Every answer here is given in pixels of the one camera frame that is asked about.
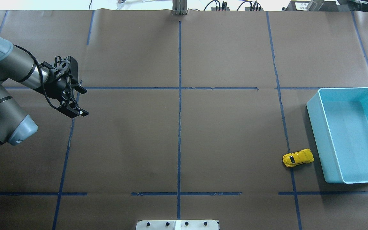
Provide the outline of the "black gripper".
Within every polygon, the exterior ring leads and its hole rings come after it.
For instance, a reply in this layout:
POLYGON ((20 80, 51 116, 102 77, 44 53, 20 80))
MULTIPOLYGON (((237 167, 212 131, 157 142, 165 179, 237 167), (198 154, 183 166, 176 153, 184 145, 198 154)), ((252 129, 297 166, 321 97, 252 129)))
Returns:
POLYGON ((50 69, 47 80, 44 83, 43 94, 48 98, 57 99, 61 104, 57 108, 58 111, 69 118, 77 116, 88 116, 89 112, 82 109, 74 98, 74 91, 85 94, 85 89, 80 83, 73 84, 73 70, 50 69))

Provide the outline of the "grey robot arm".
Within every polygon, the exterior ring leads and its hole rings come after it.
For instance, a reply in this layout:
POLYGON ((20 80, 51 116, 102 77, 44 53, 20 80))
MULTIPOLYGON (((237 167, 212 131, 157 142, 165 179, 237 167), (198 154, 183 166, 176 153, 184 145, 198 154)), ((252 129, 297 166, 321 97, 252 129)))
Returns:
POLYGON ((72 56, 56 56, 53 64, 39 63, 26 49, 0 37, 0 146, 22 143, 37 132, 37 124, 3 86, 11 79, 42 94, 48 104, 69 118, 87 116, 74 93, 87 90, 78 79, 78 62, 72 56))

